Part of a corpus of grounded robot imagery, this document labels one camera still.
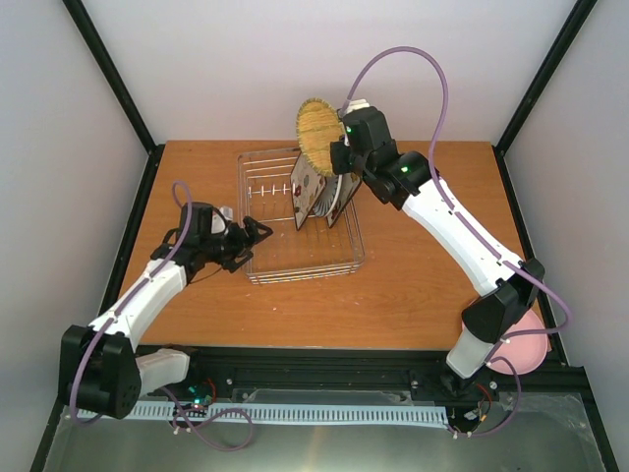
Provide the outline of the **square dark rimmed plate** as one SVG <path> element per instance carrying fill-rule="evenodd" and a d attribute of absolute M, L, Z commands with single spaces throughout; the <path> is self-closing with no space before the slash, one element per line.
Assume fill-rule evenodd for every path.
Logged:
<path fill-rule="evenodd" d="M 297 230 L 300 230 L 305 224 L 326 185 L 326 177 L 317 173 L 301 153 L 290 174 L 292 204 Z"/>

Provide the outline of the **right black frame post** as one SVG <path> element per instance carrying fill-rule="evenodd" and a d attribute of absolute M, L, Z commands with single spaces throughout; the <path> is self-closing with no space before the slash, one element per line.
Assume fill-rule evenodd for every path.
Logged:
<path fill-rule="evenodd" d="M 574 3 L 505 130 L 497 144 L 493 147 L 496 158 L 503 159 L 515 142 L 535 105 L 597 3 L 597 0 L 578 0 Z"/>

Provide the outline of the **round woven bamboo plate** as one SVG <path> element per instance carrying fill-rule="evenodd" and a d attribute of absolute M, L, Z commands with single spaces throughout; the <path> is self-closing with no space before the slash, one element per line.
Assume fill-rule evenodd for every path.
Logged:
<path fill-rule="evenodd" d="M 297 141 L 302 155 L 318 174 L 334 175 L 330 144 L 338 142 L 343 133 L 337 112 L 328 102 L 312 97 L 301 104 L 296 118 Z"/>

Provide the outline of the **right circuit board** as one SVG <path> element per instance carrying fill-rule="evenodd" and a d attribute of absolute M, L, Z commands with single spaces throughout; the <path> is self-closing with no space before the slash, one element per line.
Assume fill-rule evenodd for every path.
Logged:
<path fill-rule="evenodd" d="M 481 391 L 481 399 L 478 401 L 477 406 L 464 414 L 464 418 L 468 421 L 476 421 L 477 423 L 483 423 L 490 412 L 493 404 L 492 395 L 489 391 L 478 384 L 478 389 Z"/>

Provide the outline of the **circuit board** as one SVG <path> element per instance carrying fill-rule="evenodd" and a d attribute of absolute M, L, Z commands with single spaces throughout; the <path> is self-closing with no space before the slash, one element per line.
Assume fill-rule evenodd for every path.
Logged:
<path fill-rule="evenodd" d="M 188 393 L 192 396 L 192 404 L 197 409 L 213 404 L 217 398 L 217 389 L 212 379 L 205 379 L 200 383 L 190 385 Z"/>
<path fill-rule="evenodd" d="M 490 412 L 493 404 L 492 395 L 489 391 L 478 384 L 478 389 L 481 391 L 481 399 L 478 401 L 477 406 L 464 414 L 464 418 L 468 421 L 476 421 L 477 423 L 483 423 Z"/>

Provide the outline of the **pink round plate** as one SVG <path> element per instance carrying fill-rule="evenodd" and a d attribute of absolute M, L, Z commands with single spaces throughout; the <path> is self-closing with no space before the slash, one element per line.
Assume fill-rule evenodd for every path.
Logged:
<path fill-rule="evenodd" d="M 533 310 L 527 311 L 505 334 L 531 329 L 544 329 L 542 320 Z M 510 339 L 501 337 L 496 346 L 496 351 L 488 356 L 486 366 L 500 374 L 512 376 L 512 369 L 505 362 L 507 360 L 515 373 L 521 376 L 531 373 L 541 365 L 548 351 L 548 340 L 545 334 L 525 334 Z"/>

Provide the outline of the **left black frame post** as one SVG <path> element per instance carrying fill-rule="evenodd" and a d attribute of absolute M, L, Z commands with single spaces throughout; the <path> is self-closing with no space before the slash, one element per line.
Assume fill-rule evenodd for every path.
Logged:
<path fill-rule="evenodd" d="M 97 64 L 105 81 L 120 104 L 129 124 L 133 128 L 143 149 L 148 155 L 158 150 L 158 145 L 152 137 L 142 115 L 137 108 L 114 60 L 112 59 L 101 35 L 99 34 L 89 12 L 81 0 L 63 0 L 67 13 L 79 31 L 92 58 Z"/>

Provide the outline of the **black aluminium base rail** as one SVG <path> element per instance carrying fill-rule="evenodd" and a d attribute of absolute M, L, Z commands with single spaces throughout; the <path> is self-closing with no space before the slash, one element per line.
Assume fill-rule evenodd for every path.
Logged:
<path fill-rule="evenodd" d="M 190 397 L 197 386 L 221 398 L 263 388 L 400 391 L 434 403 L 462 403 L 484 391 L 497 396 L 517 389 L 578 393 L 587 401 L 594 397 L 584 369 L 561 363 L 555 354 L 518 378 L 482 368 L 471 379 L 458 380 L 447 370 L 442 351 L 201 346 L 188 351 L 192 362 L 187 377 L 168 383 L 180 398 Z"/>

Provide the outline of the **wire metal dish rack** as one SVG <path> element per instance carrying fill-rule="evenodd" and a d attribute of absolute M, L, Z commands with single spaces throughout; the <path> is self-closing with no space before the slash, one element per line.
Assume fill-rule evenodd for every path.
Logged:
<path fill-rule="evenodd" d="M 237 158 L 239 216 L 250 216 L 272 230 L 243 267 L 253 284 L 348 274 L 366 259 L 352 204 L 333 227 L 313 215 L 296 227 L 290 174 L 297 159 L 298 151 L 290 147 L 244 152 Z"/>

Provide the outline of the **left circuit board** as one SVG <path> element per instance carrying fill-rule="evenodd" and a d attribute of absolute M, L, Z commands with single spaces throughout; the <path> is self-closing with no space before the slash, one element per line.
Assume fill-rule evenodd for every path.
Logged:
<path fill-rule="evenodd" d="M 192 404 L 197 409 L 213 404 L 217 398 L 217 389 L 212 379 L 205 379 L 200 383 L 190 385 L 188 393 L 192 396 Z"/>

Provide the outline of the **black frame post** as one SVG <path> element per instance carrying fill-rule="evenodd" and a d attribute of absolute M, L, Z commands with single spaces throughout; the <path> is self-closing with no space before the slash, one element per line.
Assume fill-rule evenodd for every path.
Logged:
<path fill-rule="evenodd" d="M 105 81 L 120 104 L 129 124 L 133 128 L 143 149 L 148 155 L 158 150 L 158 145 L 152 137 L 142 115 L 137 108 L 114 60 L 112 59 L 101 35 L 99 34 L 89 12 L 81 0 L 63 0 L 67 13 L 79 31 L 92 58 L 97 64 Z"/>
<path fill-rule="evenodd" d="M 597 0 L 578 0 L 574 3 L 505 130 L 497 144 L 493 147 L 496 158 L 503 159 L 515 142 L 535 105 L 597 3 Z"/>

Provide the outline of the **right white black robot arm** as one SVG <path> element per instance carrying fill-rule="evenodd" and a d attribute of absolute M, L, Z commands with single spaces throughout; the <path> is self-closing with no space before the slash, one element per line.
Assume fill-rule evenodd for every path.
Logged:
<path fill-rule="evenodd" d="M 462 332 L 446 356 L 461 379 L 483 365 L 528 374 L 544 360 L 547 341 L 531 309 L 544 267 L 522 260 L 493 238 L 431 174 L 420 153 L 400 153 L 394 140 L 347 137 L 331 144 L 335 173 L 353 171 L 384 204 L 421 224 L 463 269 L 479 297 L 462 313 Z"/>

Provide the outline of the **square floral plate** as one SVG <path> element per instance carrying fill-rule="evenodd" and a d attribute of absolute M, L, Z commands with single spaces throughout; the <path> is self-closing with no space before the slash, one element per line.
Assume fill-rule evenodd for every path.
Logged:
<path fill-rule="evenodd" d="M 343 174 L 339 178 L 340 189 L 334 193 L 332 200 L 333 205 L 330 208 L 328 215 L 326 216 L 329 228 L 332 228 L 336 224 L 341 213 L 343 212 L 347 204 L 351 202 L 361 184 L 361 178 L 353 172 Z"/>

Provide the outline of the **round striped white plate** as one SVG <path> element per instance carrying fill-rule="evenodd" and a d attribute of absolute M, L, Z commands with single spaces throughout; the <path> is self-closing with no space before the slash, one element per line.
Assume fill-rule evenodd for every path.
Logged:
<path fill-rule="evenodd" d="M 325 186 L 312 208 L 313 215 L 327 217 L 331 214 L 340 197 L 342 180 L 343 177 L 340 175 L 325 178 Z"/>

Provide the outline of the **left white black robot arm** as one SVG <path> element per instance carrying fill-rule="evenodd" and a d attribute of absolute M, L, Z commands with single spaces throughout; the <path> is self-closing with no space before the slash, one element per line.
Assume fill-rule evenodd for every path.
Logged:
<path fill-rule="evenodd" d="M 222 214 L 204 222 L 183 220 L 168 230 L 141 276 L 87 326 L 71 325 L 61 339 L 60 399 L 73 416 L 123 419 L 138 400 L 172 385 L 183 395 L 198 393 L 204 371 L 182 348 L 138 355 L 143 335 L 163 309 L 208 264 L 235 272 L 272 229 L 247 216 L 236 223 Z"/>

